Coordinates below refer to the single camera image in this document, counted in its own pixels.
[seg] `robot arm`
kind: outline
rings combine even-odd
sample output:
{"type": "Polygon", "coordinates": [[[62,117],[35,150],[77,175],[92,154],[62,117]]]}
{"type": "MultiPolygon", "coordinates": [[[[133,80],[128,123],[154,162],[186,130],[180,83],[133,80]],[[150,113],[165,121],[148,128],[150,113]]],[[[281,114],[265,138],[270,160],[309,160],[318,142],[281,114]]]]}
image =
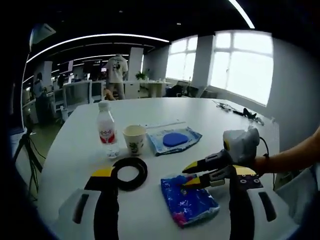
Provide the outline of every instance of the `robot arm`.
{"type": "Polygon", "coordinates": [[[289,217],[286,203],[271,188],[265,188],[252,170],[259,142],[256,128],[225,131],[223,150],[182,171],[211,171],[188,181],[184,188],[215,187],[230,179],[231,240],[287,239],[298,227],[289,217]]]}

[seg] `white t-shirt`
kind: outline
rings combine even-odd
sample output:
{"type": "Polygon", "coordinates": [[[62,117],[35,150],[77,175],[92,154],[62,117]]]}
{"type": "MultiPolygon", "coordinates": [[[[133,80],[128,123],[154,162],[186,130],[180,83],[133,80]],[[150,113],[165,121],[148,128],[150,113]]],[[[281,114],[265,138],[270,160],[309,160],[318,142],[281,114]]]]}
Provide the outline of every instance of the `white t-shirt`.
{"type": "Polygon", "coordinates": [[[127,60],[121,55],[113,56],[109,59],[105,68],[108,71],[109,83],[122,83],[124,73],[128,71],[127,60]]]}

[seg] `black rubber ring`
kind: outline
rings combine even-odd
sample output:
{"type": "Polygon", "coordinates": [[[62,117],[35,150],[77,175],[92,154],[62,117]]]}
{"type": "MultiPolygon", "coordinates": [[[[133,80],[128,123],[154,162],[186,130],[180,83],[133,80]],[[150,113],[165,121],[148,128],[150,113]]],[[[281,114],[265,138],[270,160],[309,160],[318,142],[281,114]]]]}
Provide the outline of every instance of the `black rubber ring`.
{"type": "Polygon", "coordinates": [[[147,179],[148,168],[144,161],[138,157],[126,157],[120,159],[115,164],[113,164],[114,169],[112,170],[112,176],[117,179],[117,185],[119,189],[124,191],[132,191],[140,187],[147,179]],[[118,178],[118,172],[124,167],[134,167],[138,169],[139,174],[131,181],[122,181],[118,178]]]}

